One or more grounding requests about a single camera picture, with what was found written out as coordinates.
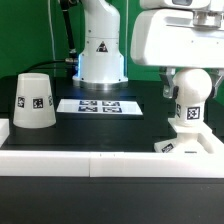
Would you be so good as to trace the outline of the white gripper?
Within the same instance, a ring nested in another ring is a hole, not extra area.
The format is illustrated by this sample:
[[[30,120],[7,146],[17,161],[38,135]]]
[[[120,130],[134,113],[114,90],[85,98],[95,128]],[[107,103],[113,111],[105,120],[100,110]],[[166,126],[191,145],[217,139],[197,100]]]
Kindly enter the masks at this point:
[[[134,24],[131,58],[136,64],[159,68],[163,96],[176,99],[173,67],[211,69],[211,98],[224,81],[224,24],[220,28],[193,25],[190,11],[159,9],[141,12]]]

